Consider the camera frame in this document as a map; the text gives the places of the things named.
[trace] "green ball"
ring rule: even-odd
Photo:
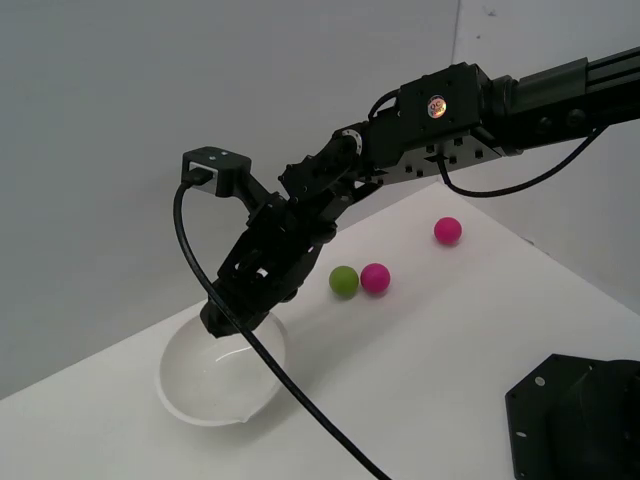
[[[336,267],[329,275],[329,286],[341,297],[352,297],[358,290],[358,272],[351,267]]]

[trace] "white bowl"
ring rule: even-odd
[[[285,368],[285,330],[269,314],[254,334]],[[199,317],[185,323],[167,344],[156,377],[169,412],[192,425],[244,423],[264,408],[280,382],[240,335],[216,339]]]

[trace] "black cable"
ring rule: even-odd
[[[390,92],[385,93],[383,96],[381,96],[378,99],[378,101],[373,104],[373,107],[371,107],[371,110],[369,110],[369,115],[367,116],[369,118],[369,121],[371,121],[373,119],[373,116],[376,114],[376,112],[378,111],[378,109],[382,105],[387,103],[389,100],[397,98],[398,97],[398,92],[399,92],[399,90],[392,90]]]
[[[201,172],[197,172],[202,169],[194,169],[195,175],[198,175]],[[184,223],[182,221],[182,200],[184,198],[184,193],[191,188],[194,184],[203,184],[206,183],[205,180],[202,182],[202,178],[199,178],[197,182],[182,182],[176,191],[176,195],[173,199],[173,223],[176,229],[176,235],[178,236],[178,242],[180,243],[180,248],[182,249],[182,253],[184,254],[189,267],[193,271],[194,275],[200,282],[200,285],[205,289],[209,298],[211,298],[215,304],[220,308],[222,313],[227,317],[227,319],[231,322],[231,324],[238,330],[238,332],[247,340],[249,345],[253,347],[256,353],[260,356],[260,358],[264,361],[264,363],[269,367],[269,369],[273,372],[273,374],[282,382],[282,384],[291,392],[291,394],[295,397],[298,402],[311,414],[313,418],[315,418],[320,425],[324,427],[324,429],[329,432],[329,434],[335,438],[340,445],[342,445],[353,457],[360,462],[360,464],[366,468],[369,473],[371,473],[378,480],[391,480],[382,470],[380,470],[371,460],[367,458],[367,456],[360,451],[356,445],[347,438],[347,436],[342,433],[338,427],[336,427],[331,420],[329,420],[324,413],[322,413],[318,407],[314,405],[314,403],[307,397],[302,390],[294,383],[293,380],[285,373],[285,371],[278,365],[278,362],[271,356],[269,351],[262,345],[260,340],[256,338],[251,330],[246,328],[243,324],[238,322],[233,312],[229,309],[229,307],[225,304],[224,300],[218,295],[218,293],[213,288],[213,285],[207,278],[206,273],[202,270],[202,267],[196,260],[196,257],[191,250],[191,246],[189,245],[189,241],[187,240],[186,233],[184,231]]]
[[[578,148],[576,148],[573,152],[571,152],[567,158],[565,158],[562,162],[560,162],[558,165],[556,165],[552,169],[547,170],[542,175],[539,175],[536,178],[529,180],[528,182],[524,182],[519,185],[514,185],[513,187],[501,188],[500,190],[490,190],[487,192],[474,192],[471,190],[465,190],[463,188],[456,187],[453,183],[451,183],[451,178],[449,178],[449,172],[447,172],[447,167],[444,163],[444,159],[442,158],[439,158],[437,160],[438,170],[440,170],[440,175],[442,175],[442,180],[444,181],[444,184],[447,187],[449,187],[451,190],[456,192],[458,195],[463,195],[465,197],[474,197],[474,198],[494,198],[494,197],[502,197],[504,195],[511,195],[512,193],[521,192],[522,190],[525,190],[529,187],[533,187],[534,185],[537,185],[540,182],[544,182],[548,178],[551,178],[552,176],[554,176],[564,167],[566,167],[571,162],[573,162],[578,157],[578,155],[584,152],[586,148],[589,145],[591,145],[591,143],[596,138],[598,138],[600,134],[602,134],[602,132],[606,130],[606,128],[607,127],[596,128],[593,132],[591,132],[587,136],[587,138],[585,138],[585,140],[580,145],[578,145]]]

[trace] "robotic arm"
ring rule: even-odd
[[[237,197],[249,211],[247,229],[213,283],[225,305],[209,300],[204,325],[216,337],[236,333],[227,310],[254,329],[276,304],[293,299],[335,237],[338,217],[381,186],[589,137],[639,118],[638,91],[640,48],[520,81],[452,65],[384,95],[367,120],[335,131],[317,155],[287,165],[278,179],[288,200],[251,175],[247,157],[216,147],[185,153],[183,180],[194,169],[208,170],[213,178],[196,188]]]

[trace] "black mounting plate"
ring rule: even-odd
[[[515,478],[558,478],[550,449],[546,416],[559,398],[601,360],[551,355],[506,395]]]

